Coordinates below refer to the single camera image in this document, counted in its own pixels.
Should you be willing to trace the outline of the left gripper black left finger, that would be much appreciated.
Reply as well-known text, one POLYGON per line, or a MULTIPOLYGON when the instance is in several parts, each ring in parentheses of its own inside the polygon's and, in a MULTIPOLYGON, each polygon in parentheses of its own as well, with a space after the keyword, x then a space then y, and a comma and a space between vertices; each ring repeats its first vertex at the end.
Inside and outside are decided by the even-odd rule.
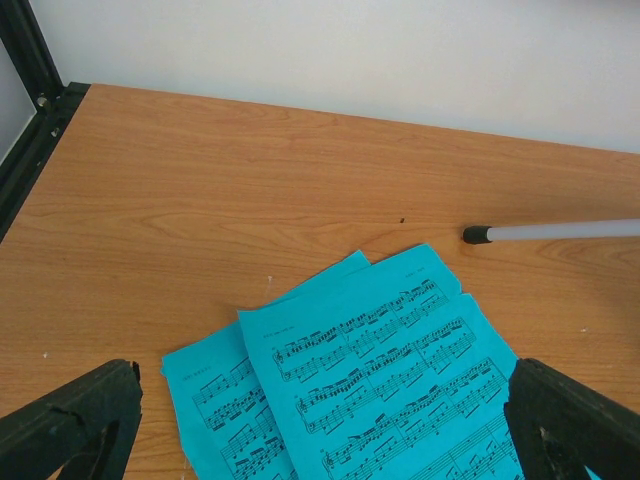
POLYGON ((3 479, 122 479, 141 423, 140 369, 114 359, 1 419, 3 479))

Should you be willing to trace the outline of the blue sheet music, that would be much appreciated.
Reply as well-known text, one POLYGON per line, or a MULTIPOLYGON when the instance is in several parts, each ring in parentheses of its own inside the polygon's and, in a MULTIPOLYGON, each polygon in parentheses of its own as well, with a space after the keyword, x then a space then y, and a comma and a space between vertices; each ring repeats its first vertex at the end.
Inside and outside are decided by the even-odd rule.
POLYGON ((250 362, 303 479, 519 479, 517 358, 427 245, 243 311, 250 362))
POLYGON ((295 479, 237 322, 163 358, 182 448, 200 479, 295 479))

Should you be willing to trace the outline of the white tripod music stand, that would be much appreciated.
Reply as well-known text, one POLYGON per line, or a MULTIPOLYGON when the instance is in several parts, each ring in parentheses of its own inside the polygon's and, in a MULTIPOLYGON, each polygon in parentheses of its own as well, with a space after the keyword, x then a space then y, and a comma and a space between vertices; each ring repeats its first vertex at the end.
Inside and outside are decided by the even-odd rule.
POLYGON ((509 227, 469 226, 462 240, 471 245, 497 241, 626 238, 639 236, 638 219, 539 224, 509 227))

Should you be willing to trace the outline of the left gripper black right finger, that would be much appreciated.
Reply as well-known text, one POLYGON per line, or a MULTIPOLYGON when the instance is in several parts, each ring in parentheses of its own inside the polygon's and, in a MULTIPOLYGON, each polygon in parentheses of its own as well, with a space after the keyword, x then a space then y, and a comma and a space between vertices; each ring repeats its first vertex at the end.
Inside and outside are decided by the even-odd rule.
POLYGON ((532 358, 509 379, 504 415, 527 479, 637 479, 639 415, 532 358))

